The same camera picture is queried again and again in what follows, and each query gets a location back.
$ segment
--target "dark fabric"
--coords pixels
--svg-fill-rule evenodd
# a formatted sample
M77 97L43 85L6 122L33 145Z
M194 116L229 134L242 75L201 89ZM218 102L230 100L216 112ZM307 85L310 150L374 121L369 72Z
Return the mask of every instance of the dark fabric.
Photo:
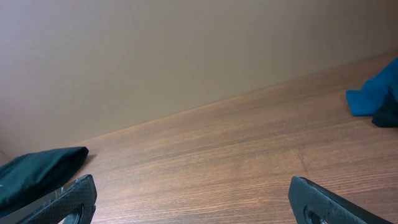
M65 185L83 165L86 147L26 154L0 167L0 218Z
M372 123L380 128L398 127L398 102L391 95L384 97L383 104L375 112Z

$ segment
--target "blue fabric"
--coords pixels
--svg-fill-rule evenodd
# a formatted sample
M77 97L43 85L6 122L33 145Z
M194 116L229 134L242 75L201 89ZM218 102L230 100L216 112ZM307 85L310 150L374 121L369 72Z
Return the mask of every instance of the blue fabric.
M361 90L348 90L346 98L353 116L372 116L389 93L398 99L398 58L366 81Z

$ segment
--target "wooden table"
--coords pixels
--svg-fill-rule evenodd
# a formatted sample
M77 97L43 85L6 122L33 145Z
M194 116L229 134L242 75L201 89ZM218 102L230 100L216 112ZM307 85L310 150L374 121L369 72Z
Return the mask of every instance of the wooden table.
M293 175L398 222L398 132L352 117L345 100L397 56L78 143L90 156L76 176L93 174L98 191L93 223L295 223Z

